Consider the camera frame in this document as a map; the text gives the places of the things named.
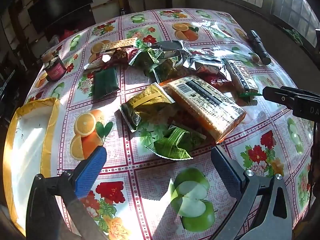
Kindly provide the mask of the yellow-rimmed cardboard tray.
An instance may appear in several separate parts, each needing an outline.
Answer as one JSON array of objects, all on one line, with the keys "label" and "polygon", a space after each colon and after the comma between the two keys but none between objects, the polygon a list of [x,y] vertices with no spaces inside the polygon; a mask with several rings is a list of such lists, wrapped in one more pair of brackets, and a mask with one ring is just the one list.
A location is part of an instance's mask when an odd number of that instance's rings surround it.
[{"label": "yellow-rimmed cardboard tray", "polygon": [[37,174],[51,175],[52,145],[59,114],[56,98],[34,100],[14,113],[4,145],[3,186],[10,219],[25,234],[29,194]]}]

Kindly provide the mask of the green pea snack bag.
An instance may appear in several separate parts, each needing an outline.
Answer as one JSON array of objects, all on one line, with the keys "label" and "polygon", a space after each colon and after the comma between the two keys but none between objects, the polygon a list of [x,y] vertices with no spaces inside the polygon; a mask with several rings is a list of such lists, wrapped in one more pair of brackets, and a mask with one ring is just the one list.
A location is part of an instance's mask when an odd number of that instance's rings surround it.
[{"label": "green pea snack bag", "polygon": [[145,76],[150,76],[153,68],[159,65],[159,57],[162,51],[160,49],[140,49],[129,61],[130,66],[134,66],[143,71]]}]

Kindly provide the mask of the dark green packet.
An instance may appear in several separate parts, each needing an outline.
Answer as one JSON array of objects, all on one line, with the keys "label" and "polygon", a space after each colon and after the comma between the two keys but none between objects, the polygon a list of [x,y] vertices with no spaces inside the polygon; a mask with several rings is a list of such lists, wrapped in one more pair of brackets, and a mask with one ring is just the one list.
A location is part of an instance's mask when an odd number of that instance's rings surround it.
[{"label": "dark green packet", "polygon": [[103,69],[94,76],[93,99],[98,100],[115,93],[119,88],[117,72],[114,67]]}]

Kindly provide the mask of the light green snack packet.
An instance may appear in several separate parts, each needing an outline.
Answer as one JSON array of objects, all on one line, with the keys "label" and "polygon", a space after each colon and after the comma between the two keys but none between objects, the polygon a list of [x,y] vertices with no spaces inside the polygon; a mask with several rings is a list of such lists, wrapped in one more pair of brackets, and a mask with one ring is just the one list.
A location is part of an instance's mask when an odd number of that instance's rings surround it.
[{"label": "light green snack packet", "polygon": [[195,130],[171,125],[163,137],[145,147],[160,158],[173,161],[190,160],[193,158],[190,152],[206,140],[205,135]]}]

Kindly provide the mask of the thin cracker pack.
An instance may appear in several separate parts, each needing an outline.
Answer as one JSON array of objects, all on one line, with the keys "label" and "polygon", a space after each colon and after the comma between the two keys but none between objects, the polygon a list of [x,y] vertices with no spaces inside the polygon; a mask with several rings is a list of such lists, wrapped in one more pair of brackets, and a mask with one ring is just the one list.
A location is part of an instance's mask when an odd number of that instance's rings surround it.
[{"label": "thin cracker pack", "polygon": [[106,43],[101,48],[101,53],[111,51],[118,48],[131,48],[136,47],[138,38],[128,38],[124,40],[114,41],[110,43]]}]

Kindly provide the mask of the gold green snack bag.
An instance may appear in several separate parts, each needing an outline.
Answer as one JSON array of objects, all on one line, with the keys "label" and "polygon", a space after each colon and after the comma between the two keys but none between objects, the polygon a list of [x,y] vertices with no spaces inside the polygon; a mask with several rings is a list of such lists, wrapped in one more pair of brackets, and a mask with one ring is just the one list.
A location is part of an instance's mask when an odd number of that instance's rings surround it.
[{"label": "gold green snack bag", "polygon": [[173,98],[159,84],[152,83],[141,93],[121,104],[119,110],[129,130],[134,133],[140,124],[174,102]]}]

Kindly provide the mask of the silver foil snack bag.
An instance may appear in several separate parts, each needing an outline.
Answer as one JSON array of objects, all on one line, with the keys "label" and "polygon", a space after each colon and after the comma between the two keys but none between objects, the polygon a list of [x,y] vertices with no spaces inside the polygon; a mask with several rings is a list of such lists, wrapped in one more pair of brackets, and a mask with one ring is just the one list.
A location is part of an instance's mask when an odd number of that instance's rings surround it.
[{"label": "silver foil snack bag", "polygon": [[232,80],[226,64],[210,50],[190,48],[184,41],[157,42],[151,48],[161,52],[160,63],[152,69],[158,83],[188,75],[218,75]]}]

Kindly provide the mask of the black flashlight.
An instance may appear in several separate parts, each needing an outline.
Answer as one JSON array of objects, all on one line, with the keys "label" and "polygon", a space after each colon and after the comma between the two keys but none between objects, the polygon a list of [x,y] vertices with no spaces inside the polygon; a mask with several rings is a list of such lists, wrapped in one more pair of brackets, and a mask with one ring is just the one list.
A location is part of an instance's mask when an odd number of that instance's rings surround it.
[{"label": "black flashlight", "polygon": [[250,30],[247,33],[247,37],[248,37],[249,43],[253,47],[253,50],[260,57],[262,63],[264,65],[269,65],[271,63],[271,58],[268,52],[266,51],[260,36],[254,30]]}]

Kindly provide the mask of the floral fruit plastic tablecloth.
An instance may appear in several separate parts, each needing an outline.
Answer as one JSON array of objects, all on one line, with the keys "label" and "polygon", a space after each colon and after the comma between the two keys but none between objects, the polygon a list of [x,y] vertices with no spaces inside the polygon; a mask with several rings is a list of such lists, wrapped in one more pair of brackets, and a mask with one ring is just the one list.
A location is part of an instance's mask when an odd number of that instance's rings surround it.
[{"label": "floral fruit plastic tablecloth", "polygon": [[226,12],[119,16],[43,55],[3,185],[25,239],[311,239],[319,94]]}]

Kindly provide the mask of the large cracker pack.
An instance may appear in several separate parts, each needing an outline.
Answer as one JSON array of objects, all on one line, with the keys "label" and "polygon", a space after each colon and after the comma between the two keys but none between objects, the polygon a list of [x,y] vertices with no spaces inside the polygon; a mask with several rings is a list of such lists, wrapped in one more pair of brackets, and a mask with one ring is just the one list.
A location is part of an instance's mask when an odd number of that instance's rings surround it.
[{"label": "large cracker pack", "polygon": [[195,75],[164,82],[162,87],[217,144],[223,142],[246,116],[245,110],[233,100]]}]

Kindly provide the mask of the dark jar pink label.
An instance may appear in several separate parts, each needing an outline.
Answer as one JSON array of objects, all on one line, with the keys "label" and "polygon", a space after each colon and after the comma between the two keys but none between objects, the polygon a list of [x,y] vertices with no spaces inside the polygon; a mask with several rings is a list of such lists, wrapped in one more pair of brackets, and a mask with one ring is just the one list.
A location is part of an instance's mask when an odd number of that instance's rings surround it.
[{"label": "dark jar pink label", "polygon": [[60,57],[53,57],[44,68],[47,73],[46,79],[49,82],[56,82],[60,80],[66,73],[66,68]]}]

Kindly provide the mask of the small cracker pack green ends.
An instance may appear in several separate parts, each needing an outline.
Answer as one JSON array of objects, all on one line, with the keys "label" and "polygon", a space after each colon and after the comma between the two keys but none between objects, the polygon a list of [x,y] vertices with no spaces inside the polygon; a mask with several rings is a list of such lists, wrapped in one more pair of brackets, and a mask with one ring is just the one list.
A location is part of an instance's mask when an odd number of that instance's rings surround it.
[{"label": "small cracker pack green ends", "polygon": [[223,61],[239,98],[250,101],[255,96],[262,96],[255,80],[242,61],[233,59],[223,59]]}]

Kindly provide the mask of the black television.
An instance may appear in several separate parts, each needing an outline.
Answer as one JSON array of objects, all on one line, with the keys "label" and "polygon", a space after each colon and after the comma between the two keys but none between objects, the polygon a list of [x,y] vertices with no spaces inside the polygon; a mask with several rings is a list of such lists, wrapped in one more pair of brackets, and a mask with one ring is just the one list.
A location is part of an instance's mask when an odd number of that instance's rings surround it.
[{"label": "black television", "polygon": [[64,16],[90,5],[93,0],[38,0],[28,8],[28,15],[40,33]]}]

